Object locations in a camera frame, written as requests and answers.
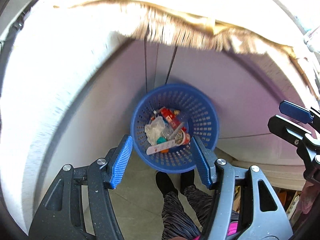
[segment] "tile floor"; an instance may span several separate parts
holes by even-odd
[[[136,152],[132,152],[122,182],[115,190],[110,190],[110,198],[120,229],[125,240],[160,240],[163,231],[161,212],[163,197],[156,186],[156,171],[146,165]],[[180,175],[170,174],[175,187],[180,189]],[[201,184],[196,172],[195,185],[210,194]],[[200,227],[196,214],[188,204],[185,196],[179,193],[179,199],[185,212]],[[87,208],[85,220],[90,217]],[[86,223],[87,231],[93,234],[92,225]]]

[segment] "basket rim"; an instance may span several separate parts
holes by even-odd
[[[131,125],[130,125],[130,134],[132,136],[132,141],[133,141],[133,148],[134,150],[137,152],[137,154],[140,156],[140,158],[147,164],[149,165],[150,167],[158,170],[158,171],[162,171],[162,172],[167,172],[167,171],[171,171],[172,173],[182,173],[182,172],[187,172],[187,171],[190,171],[192,169],[194,169],[196,167],[196,165],[194,164],[192,167],[188,167],[188,168],[181,168],[181,169],[177,169],[175,168],[174,170],[171,170],[171,169],[163,169],[163,168],[160,168],[159,166],[156,166],[154,165],[153,163],[149,162],[144,155],[142,155],[142,153],[140,152],[140,149],[139,149],[139,146],[138,144],[136,143],[136,140],[135,140],[135,134],[134,134],[134,127],[135,127],[135,121],[136,121],[136,118],[137,118],[137,113],[138,113],[138,109],[140,109],[144,104],[145,104],[145,101],[147,98],[151,97],[152,95],[162,91],[162,90],[167,90],[167,89],[174,89],[174,88],[179,88],[179,89],[187,89],[187,90],[191,90],[192,92],[196,93],[196,94],[199,94],[201,95],[202,99],[205,100],[207,102],[207,104],[209,106],[211,106],[211,108],[213,109],[213,115],[214,115],[214,118],[215,118],[215,126],[216,126],[216,130],[217,130],[217,133],[216,133],[216,136],[214,138],[214,143],[213,143],[213,146],[211,148],[211,150],[213,150],[216,145],[217,145],[217,141],[218,141],[218,137],[219,137],[219,131],[220,131],[220,126],[219,126],[219,119],[218,119],[218,116],[217,116],[217,112],[216,112],[216,109],[213,105],[213,103],[210,101],[210,99],[208,98],[208,96],[206,96],[202,91],[200,91],[199,89],[191,86],[191,85],[188,85],[188,84],[179,84],[179,83],[175,83],[175,84],[165,84],[163,86],[160,86],[156,89],[153,89],[151,90],[150,92],[148,92],[146,95],[143,96],[142,99],[140,99],[138,105],[136,106],[134,112],[133,112],[133,116],[132,116],[132,119],[131,119]]]

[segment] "metal screw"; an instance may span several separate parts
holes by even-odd
[[[258,172],[260,171],[260,168],[257,165],[252,165],[251,170],[253,170],[254,172]]]
[[[106,159],[105,158],[100,158],[100,159],[97,160],[97,164],[99,164],[99,165],[103,165],[105,163],[106,163]]]
[[[225,165],[227,162],[226,162],[225,159],[218,159],[217,163],[220,164],[220,165]]]
[[[63,166],[63,170],[64,171],[70,171],[71,170],[71,165],[70,164],[66,164]]]

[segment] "blue gripper pad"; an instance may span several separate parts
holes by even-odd
[[[212,185],[217,180],[216,166],[214,165],[214,162],[217,160],[215,153],[204,147],[199,136],[191,138],[190,150],[195,160],[202,184],[208,189],[211,189]]]
[[[110,178],[110,187],[115,189],[121,182],[132,151],[132,137],[124,135],[117,148],[111,149],[106,160],[108,161],[107,173]]]
[[[281,114],[285,114],[305,124],[311,123],[313,120],[313,116],[309,110],[286,100],[280,103],[279,110]]]

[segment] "red plastic packaging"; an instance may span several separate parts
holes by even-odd
[[[168,108],[162,108],[161,109],[161,115],[167,120],[167,122],[171,125],[171,127],[176,130],[176,128],[179,126],[180,121],[176,118],[176,116],[171,112]],[[182,127],[182,130],[184,132],[187,131],[185,127]]]

